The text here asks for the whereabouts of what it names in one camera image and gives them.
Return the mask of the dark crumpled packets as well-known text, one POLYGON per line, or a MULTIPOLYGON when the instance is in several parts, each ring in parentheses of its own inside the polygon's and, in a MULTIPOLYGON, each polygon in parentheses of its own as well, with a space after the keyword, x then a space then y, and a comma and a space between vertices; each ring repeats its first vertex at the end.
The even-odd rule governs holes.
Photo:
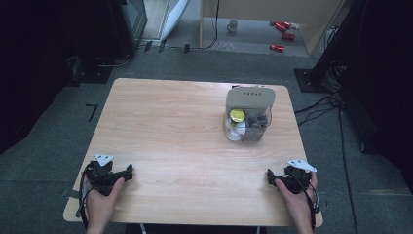
POLYGON ((246 141, 257 141, 266 132, 267 127, 270 122, 266 115, 255 115, 249 113, 246 116, 246 131, 244 134, 244 140, 246 141))

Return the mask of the white small cup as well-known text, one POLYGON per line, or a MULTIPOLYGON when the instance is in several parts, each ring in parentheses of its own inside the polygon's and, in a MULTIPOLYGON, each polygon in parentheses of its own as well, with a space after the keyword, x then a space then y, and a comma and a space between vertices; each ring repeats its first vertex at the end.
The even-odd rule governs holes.
POLYGON ((231 141, 239 141, 244 137, 246 132, 245 122, 233 123, 231 120, 228 120, 225 126, 227 138, 231 141))

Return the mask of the black stand base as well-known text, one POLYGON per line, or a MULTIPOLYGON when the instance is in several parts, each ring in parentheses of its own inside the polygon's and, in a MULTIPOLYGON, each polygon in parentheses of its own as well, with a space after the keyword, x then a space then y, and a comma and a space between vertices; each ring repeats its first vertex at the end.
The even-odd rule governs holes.
POLYGON ((295 68, 294 75, 302 93, 328 93, 322 79, 312 69, 295 68))

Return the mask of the person's left hand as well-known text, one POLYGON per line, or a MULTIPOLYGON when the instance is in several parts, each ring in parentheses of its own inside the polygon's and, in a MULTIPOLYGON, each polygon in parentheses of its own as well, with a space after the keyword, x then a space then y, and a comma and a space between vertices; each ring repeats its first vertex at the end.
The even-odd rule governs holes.
POLYGON ((119 178, 108 196, 102 195, 87 183, 89 189, 89 194, 86 197, 87 229, 89 227, 107 227, 115 211, 124 183, 125 181, 119 178))

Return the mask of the clear container with beige lid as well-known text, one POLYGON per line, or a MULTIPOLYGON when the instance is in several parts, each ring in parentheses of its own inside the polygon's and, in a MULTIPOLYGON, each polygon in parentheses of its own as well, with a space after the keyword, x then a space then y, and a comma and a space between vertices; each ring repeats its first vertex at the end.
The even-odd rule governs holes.
POLYGON ((226 97, 226 118, 225 124, 229 117, 229 112, 232 109, 240 109, 246 116, 249 113, 255 115, 266 115, 269 119, 269 126, 272 123, 272 107, 276 99, 276 92, 273 89, 263 86, 234 86, 226 97))

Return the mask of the black cabinet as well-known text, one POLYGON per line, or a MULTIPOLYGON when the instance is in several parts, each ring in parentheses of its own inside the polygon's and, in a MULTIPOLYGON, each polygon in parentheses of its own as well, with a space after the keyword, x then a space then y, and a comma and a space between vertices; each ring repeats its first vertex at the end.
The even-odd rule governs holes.
POLYGON ((131 57, 135 54, 147 24, 143 0, 108 0, 112 15, 119 56, 131 57))

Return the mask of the black flat floor base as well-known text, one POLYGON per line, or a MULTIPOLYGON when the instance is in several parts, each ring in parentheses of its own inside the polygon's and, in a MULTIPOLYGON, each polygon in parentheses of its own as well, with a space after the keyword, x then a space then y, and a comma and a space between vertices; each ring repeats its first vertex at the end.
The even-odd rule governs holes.
POLYGON ((71 66, 73 76, 69 81, 70 87, 78 87, 81 83, 106 84, 112 72, 112 67, 100 64, 95 56, 77 56, 71 66))

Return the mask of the white board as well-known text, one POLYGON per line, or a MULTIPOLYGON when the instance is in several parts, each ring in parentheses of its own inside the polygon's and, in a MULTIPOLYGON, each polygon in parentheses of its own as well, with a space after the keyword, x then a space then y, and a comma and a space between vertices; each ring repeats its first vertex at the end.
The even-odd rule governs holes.
POLYGON ((161 41, 166 40, 177 26, 189 4, 189 1, 190 0, 178 0, 173 8, 168 12, 160 37, 161 41))

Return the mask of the yellow-lidded small jar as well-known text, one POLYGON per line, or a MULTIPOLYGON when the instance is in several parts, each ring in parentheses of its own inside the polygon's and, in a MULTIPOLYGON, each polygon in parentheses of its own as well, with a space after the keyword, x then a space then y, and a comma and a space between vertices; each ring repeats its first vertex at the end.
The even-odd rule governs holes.
POLYGON ((229 112, 229 117, 230 117, 231 121, 234 122, 234 123, 241 123, 245 120, 245 114, 240 109, 232 109, 229 112))

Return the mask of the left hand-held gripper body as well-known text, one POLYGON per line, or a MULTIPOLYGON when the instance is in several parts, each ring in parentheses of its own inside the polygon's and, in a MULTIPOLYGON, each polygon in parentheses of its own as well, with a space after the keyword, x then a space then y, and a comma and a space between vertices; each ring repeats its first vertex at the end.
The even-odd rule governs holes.
POLYGON ((104 196, 110 194, 111 188, 117 181, 115 174, 112 172, 112 159, 113 157, 110 155, 96 154, 95 160, 90 161, 87 165, 86 175, 90 184, 104 196))

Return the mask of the person's right hand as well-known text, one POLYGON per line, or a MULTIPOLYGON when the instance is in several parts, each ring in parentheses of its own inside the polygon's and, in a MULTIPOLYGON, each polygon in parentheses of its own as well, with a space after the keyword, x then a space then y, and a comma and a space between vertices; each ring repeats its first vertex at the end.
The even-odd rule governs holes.
POLYGON ((316 201, 314 190, 318 186, 317 174, 314 172, 311 172, 310 183, 307 192, 300 194, 293 194, 286 187, 279 189, 295 228, 313 229, 311 206, 316 201))

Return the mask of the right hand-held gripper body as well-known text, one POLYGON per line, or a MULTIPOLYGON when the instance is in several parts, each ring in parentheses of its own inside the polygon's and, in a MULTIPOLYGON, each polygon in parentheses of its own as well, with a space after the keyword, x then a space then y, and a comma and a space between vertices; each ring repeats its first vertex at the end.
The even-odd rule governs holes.
POLYGON ((316 172, 317 168, 302 159, 287 160, 284 168, 284 176, 280 180, 286 188, 293 194, 305 191, 311 180, 311 172, 316 172))

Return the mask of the light wooden frame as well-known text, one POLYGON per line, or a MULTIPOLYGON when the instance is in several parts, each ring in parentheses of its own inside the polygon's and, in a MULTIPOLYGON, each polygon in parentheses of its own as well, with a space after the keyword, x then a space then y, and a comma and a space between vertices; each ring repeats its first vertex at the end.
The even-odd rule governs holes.
POLYGON ((200 44, 204 39, 204 18, 229 20, 288 21, 298 30, 312 55, 345 0, 200 0, 200 44))

